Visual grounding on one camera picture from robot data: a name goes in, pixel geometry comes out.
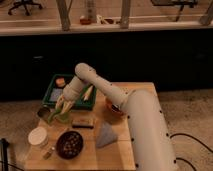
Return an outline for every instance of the brown item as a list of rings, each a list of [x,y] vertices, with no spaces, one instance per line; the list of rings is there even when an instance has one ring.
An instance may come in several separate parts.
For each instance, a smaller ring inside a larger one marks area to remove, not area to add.
[[[88,117],[77,117],[72,121],[73,128],[93,128],[94,127],[94,119]]]
[[[82,148],[83,138],[81,134],[76,131],[63,133],[56,143],[56,151],[58,155],[64,159],[76,157]]]
[[[51,157],[53,151],[55,151],[55,147],[51,147],[44,155],[43,155],[43,159],[47,160],[48,158]]]
[[[37,112],[38,117],[44,120],[47,124],[49,124],[48,117],[50,116],[50,114],[51,114],[50,108],[46,106],[41,107]]]
[[[55,83],[58,87],[64,87],[66,85],[64,78],[57,78]]]
[[[112,102],[108,98],[105,99],[105,103],[106,103],[107,109],[109,109],[111,112],[113,112],[117,116],[124,115],[124,113],[122,111],[120,111],[115,105],[113,105]]]

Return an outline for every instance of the gray cloth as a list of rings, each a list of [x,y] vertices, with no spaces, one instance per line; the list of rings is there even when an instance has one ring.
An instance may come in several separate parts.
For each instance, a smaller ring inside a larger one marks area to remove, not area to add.
[[[101,125],[99,135],[96,139],[96,148],[104,147],[118,140],[118,135],[113,131],[110,124],[104,122]]]
[[[62,91],[63,91],[63,89],[61,89],[61,88],[54,88],[50,95],[49,101],[56,102],[58,100],[58,97],[62,94]]]

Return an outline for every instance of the green tray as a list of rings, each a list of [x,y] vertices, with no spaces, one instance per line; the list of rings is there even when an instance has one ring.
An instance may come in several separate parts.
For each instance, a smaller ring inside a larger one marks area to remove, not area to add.
[[[55,83],[55,80],[57,78],[61,78],[63,77],[65,79],[65,82],[66,84],[68,84],[72,78],[73,78],[74,75],[72,74],[55,74],[48,86],[48,89],[45,93],[45,96],[42,100],[42,103],[44,106],[48,106],[48,107],[51,107],[51,108],[54,108],[55,107],[55,104],[56,104],[56,101],[50,101],[50,97],[51,97],[51,94],[52,94],[52,91],[54,89],[61,89],[60,91],[63,90],[64,87],[62,88],[59,88],[57,87],[56,83]],[[86,92],[87,88],[89,86],[85,87],[79,97],[79,99],[75,102],[75,104],[73,105],[72,109],[84,109],[84,110],[92,110],[93,109],[93,106],[95,104],[95,99],[96,99],[96,88],[94,87],[93,88],[93,91],[92,91],[92,94],[90,95],[90,98],[89,100],[87,101],[84,101],[82,99],[82,95]]]

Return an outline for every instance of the black cable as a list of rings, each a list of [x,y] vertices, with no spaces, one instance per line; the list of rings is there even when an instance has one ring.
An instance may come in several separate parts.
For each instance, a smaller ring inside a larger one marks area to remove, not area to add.
[[[21,169],[21,168],[19,168],[19,167],[15,166],[15,165],[13,165],[13,164],[9,164],[9,163],[7,163],[7,165],[8,165],[8,166],[11,166],[11,167],[14,167],[15,169],[18,169],[18,170],[24,171],[23,169]]]
[[[184,161],[185,163],[187,163],[188,165],[190,165],[191,168],[192,168],[194,171],[197,171],[197,169],[193,166],[193,164],[191,164],[188,160],[186,160],[186,159],[184,159],[184,158],[181,158],[181,157],[177,157],[176,160]]]
[[[209,150],[211,153],[213,153],[213,150],[208,147],[206,144],[204,144],[202,141],[200,141],[199,139],[193,137],[192,135],[189,135],[189,134],[186,134],[186,133],[176,133],[176,134],[173,134],[170,136],[170,138],[173,138],[173,137],[176,137],[176,136],[179,136],[179,135],[182,135],[182,136],[186,136],[186,137],[190,137],[194,140],[196,140],[197,142],[199,142],[201,145],[203,145],[207,150]]]

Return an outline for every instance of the cable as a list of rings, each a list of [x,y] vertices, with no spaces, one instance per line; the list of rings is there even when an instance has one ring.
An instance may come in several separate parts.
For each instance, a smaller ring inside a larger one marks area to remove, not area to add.
[[[194,171],[197,171],[197,169],[193,166],[193,164],[190,163],[188,160],[186,160],[186,159],[184,159],[184,158],[181,158],[181,157],[177,157],[176,160],[184,161],[185,163],[187,163],[188,165],[190,165],[191,168],[192,168]]]
[[[9,163],[7,163],[7,165],[8,165],[8,166],[11,166],[11,167],[14,167],[15,169],[18,169],[18,170],[24,171],[23,169],[21,169],[21,168],[19,168],[19,167],[15,166],[15,165],[13,165],[13,164],[9,164]]]
[[[72,7],[72,3],[73,3],[73,0],[70,1],[69,7],[68,7],[68,9],[67,9],[68,14],[70,13],[70,10],[71,10],[71,7]]]
[[[186,136],[186,137],[190,137],[194,140],[196,140],[197,142],[199,142],[201,145],[203,145],[208,151],[210,151],[211,153],[213,153],[213,150],[208,147],[206,144],[204,144],[202,141],[200,141],[199,139],[193,137],[192,135],[189,135],[189,134],[186,134],[186,133],[176,133],[176,134],[173,134],[170,136],[170,138],[172,139],[173,137],[176,137],[176,136],[179,136],[179,135],[182,135],[182,136]]]

